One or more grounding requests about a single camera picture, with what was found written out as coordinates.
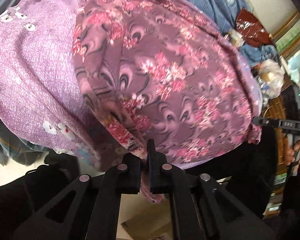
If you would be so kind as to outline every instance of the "floor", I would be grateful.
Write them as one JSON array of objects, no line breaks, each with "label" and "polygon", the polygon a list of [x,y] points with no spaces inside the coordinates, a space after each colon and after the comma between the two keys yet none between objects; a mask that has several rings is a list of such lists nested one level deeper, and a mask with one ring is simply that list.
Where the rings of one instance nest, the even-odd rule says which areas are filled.
[{"label": "floor", "polygon": [[[45,156],[43,156],[34,164],[28,167],[16,163],[13,160],[9,160],[6,166],[2,166],[0,164],[0,186],[13,181],[23,176],[27,171],[34,170],[38,166],[44,164],[44,157]],[[92,177],[100,174],[85,163],[80,163],[80,169],[82,173],[89,174]],[[121,223],[141,213],[144,209],[148,208],[151,205],[153,204],[148,202],[141,193],[139,193],[138,195],[122,195],[118,220],[117,238],[128,240],[132,239],[129,236],[129,234],[123,229]]]}]

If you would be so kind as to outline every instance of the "metal rivet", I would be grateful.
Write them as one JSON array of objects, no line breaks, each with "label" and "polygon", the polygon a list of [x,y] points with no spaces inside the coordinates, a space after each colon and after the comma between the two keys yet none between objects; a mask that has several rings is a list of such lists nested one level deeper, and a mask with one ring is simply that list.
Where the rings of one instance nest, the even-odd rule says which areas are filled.
[{"label": "metal rivet", "polygon": [[210,175],[207,173],[202,173],[200,175],[200,179],[202,179],[203,181],[208,181],[210,179]]},{"label": "metal rivet", "polygon": [[128,166],[127,166],[126,164],[124,164],[124,163],[121,163],[121,164],[119,164],[119,165],[117,166],[117,169],[118,169],[119,171],[125,171],[127,168],[128,168]]},{"label": "metal rivet", "polygon": [[169,171],[172,169],[172,165],[169,163],[165,163],[164,165],[162,165],[162,168],[166,171]]},{"label": "metal rivet", "polygon": [[81,182],[86,182],[86,181],[88,181],[89,179],[90,179],[90,177],[89,177],[87,174],[81,175],[81,176],[79,177],[79,180],[80,180]]}]

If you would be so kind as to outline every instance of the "lavender fabric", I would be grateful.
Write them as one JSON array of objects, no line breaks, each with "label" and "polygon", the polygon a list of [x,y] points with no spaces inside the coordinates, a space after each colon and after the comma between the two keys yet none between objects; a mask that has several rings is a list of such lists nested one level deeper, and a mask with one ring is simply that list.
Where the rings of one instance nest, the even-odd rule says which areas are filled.
[{"label": "lavender fabric", "polygon": [[[21,0],[0,16],[0,119],[18,137],[104,171],[117,158],[116,141],[85,105],[71,54],[81,6],[80,0]],[[114,153],[101,160],[108,150]]]},{"label": "lavender fabric", "polygon": [[148,138],[178,166],[256,142],[260,94],[185,0],[21,0],[0,16],[1,120],[101,171],[145,159]]}]

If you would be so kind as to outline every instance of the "white wall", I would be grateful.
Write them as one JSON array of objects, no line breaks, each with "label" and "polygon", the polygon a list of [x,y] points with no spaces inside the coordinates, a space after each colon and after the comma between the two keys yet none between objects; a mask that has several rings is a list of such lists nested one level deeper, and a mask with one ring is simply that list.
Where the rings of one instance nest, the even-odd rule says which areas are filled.
[{"label": "white wall", "polygon": [[250,0],[254,14],[270,33],[275,33],[294,14],[291,0]]}]

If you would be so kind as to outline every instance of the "human hand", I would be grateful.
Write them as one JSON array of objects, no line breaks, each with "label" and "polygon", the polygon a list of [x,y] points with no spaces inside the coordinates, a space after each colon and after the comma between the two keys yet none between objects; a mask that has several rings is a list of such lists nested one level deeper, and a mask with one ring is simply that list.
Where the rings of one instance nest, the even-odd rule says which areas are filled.
[{"label": "human hand", "polygon": [[[289,166],[291,163],[295,162],[294,153],[300,149],[300,140],[293,146],[291,149],[289,145],[288,138],[285,138],[283,141],[283,157],[284,157],[284,164]],[[293,172],[297,171],[299,168],[299,164],[293,168]]]}]

